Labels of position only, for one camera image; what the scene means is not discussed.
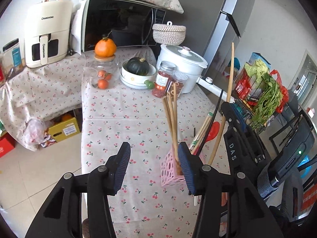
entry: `pot lid knob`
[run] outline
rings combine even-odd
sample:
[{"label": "pot lid knob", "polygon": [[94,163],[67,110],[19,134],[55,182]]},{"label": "pot lid knob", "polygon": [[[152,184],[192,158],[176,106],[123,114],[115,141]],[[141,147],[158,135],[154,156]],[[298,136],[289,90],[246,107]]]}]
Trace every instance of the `pot lid knob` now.
[{"label": "pot lid knob", "polygon": [[178,50],[181,54],[191,56],[191,50],[188,47],[182,47],[182,50]]},{"label": "pot lid knob", "polygon": [[212,84],[212,78],[207,77],[207,78],[206,78],[206,82],[208,82],[209,84]]}]

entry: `leafy green vegetable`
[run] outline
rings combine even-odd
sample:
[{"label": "leafy green vegetable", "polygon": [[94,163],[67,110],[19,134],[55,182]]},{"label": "leafy green vegetable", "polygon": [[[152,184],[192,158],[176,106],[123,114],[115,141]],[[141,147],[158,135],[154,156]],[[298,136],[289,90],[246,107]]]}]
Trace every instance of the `leafy green vegetable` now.
[{"label": "leafy green vegetable", "polygon": [[258,104],[254,107],[254,116],[252,117],[251,126],[257,129],[271,117],[276,108],[281,104],[282,92],[280,86],[268,73],[262,75],[266,83],[266,88]]},{"label": "leafy green vegetable", "polygon": [[254,88],[258,88],[258,86],[262,82],[262,75],[265,73],[268,73],[268,67],[266,64],[258,59],[255,61],[255,63],[251,66],[248,63],[244,65],[245,71],[247,72],[249,77],[253,77],[255,75],[256,81],[255,81],[255,86]]}]

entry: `red spoon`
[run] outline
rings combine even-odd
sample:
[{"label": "red spoon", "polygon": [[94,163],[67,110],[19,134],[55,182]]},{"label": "red spoon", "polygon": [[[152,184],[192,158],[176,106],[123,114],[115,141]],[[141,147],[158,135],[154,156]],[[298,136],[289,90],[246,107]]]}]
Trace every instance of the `red spoon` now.
[{"label": "red spoon", "polygon": [[206,142],[208,142],[210,140],[213,140],[215,137],[217,137],[218,132],[219,132],[219,128],[220,128],[220,123],[215,121],[212,124],[211,129],[210,129],[210,131],[208,133]]}]

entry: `pumpkin stem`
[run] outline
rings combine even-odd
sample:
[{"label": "pumpkin stem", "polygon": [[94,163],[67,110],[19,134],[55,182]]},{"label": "pumpkin stem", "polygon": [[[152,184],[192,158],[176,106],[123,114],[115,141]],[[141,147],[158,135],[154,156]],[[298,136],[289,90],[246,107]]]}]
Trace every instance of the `pumpkin stem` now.
[{"label": "pumpkin stem", "polygon": [[108,33],[108,35],[106,37],[103,37],[102,40],[107,40],[109,35],[111,34],[112,30]]}]

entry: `red box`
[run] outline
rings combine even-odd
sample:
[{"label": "red box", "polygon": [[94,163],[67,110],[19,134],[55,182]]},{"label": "red box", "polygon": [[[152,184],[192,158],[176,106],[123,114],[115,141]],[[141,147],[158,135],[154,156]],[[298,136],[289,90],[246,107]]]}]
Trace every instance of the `red box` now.
[{"label": "red box", "polygon": [[15,148],[15,139],[9,133],[0,138],[0,157]]}]

